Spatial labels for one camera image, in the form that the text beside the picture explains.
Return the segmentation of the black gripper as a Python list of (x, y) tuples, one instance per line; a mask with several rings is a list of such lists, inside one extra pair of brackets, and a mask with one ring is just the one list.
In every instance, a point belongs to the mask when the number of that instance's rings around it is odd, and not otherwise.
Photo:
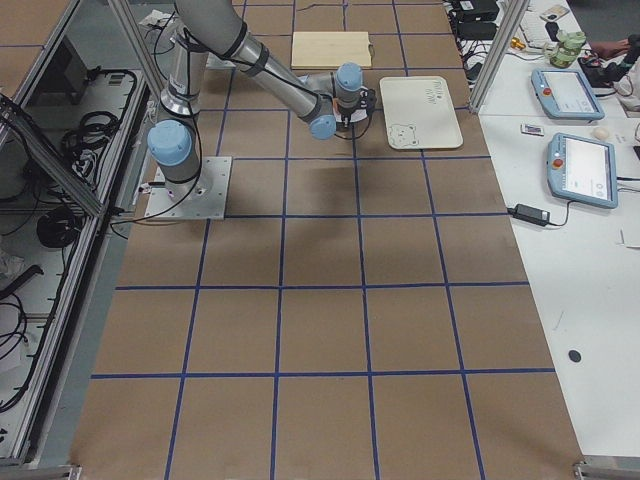
[(358, 90), (345, 90), (338, 87), (335, 91), (335, 116), (342, 118), (342, 129), (351, 129), (351, 118), (370, 117), (376, 106), (376, 91), (361, 87)]

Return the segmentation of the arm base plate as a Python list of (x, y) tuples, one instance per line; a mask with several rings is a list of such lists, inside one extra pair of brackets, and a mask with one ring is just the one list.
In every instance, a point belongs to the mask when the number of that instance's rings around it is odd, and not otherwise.
[(197, 181), (178, 185), (165, 180), (160, 167), (144, 213), (151, 221), (223, 220), (232, 170), (230, 156), (205, 156)]

